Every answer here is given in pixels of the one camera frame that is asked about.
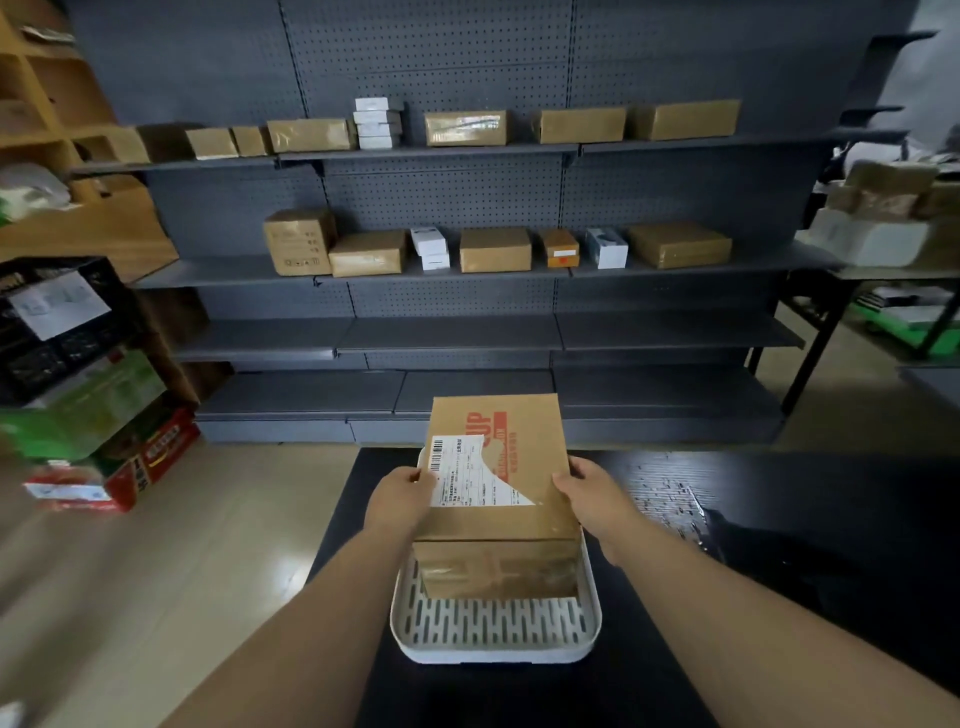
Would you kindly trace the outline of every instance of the small white box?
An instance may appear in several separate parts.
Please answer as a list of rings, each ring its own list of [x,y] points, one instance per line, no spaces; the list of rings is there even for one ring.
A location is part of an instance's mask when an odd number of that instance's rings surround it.
[[[450,267],[450,254],[424,255],[420,261],[423,263],[424,271],[439,271],[442,268]]]
[[[360,136],[390,136],[402,133],[403,129],[398,121],[384,124],[357,124],[357,134]]]
[[[597,268],[626,268],[627,241],[610,228],[589,228],[587,247]]]
[[[807,239],[850,265],[899,268],[917,259],[929,229],[928,223],[858,220],[823,208],[817,210]]]
[[[400,146],[399,134],[360,137],[360,149],[393,149],[398,146]]]
[[[373,96],[353,102],[358,111],[403,111],[403,100],[395,96]]]
[[[399,124],[400,114],[397,111],[355,111],[354,124]]]
[[[436,228],[411,228],[410,239],[414,241],[414,248],[420,257],[447,255],[446,238]]]

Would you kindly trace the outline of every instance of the beige floor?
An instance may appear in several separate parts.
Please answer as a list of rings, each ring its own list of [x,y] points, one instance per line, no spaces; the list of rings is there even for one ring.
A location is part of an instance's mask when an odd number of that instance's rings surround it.
[[[789,312],[797,332],[809,328]],[[764,354],[785,391],[799,352]],[[960,413],[840,328],[779,449],[960,452]],[[197,446],[129,514],[48,514],[0,489],[0,702],[34,726],[153,728],[302,586],[356,449]]]

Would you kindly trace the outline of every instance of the person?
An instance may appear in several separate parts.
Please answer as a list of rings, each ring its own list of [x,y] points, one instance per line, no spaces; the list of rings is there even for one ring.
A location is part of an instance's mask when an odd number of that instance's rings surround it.
[[[553,476],[723,728],[960,726],[960,700],[640,514],[598,465]],[[363,529],[161,728],[352,725],[435,478],[397,468]]]

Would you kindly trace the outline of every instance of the white plastic basket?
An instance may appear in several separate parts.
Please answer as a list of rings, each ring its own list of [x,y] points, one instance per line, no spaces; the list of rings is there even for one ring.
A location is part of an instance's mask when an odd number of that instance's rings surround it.
[[[457,663],[575,663],[593,649],[602,615],[586,543],[578,597],[430,599],[413,553],[396,578],[390,629],[411,660]]]

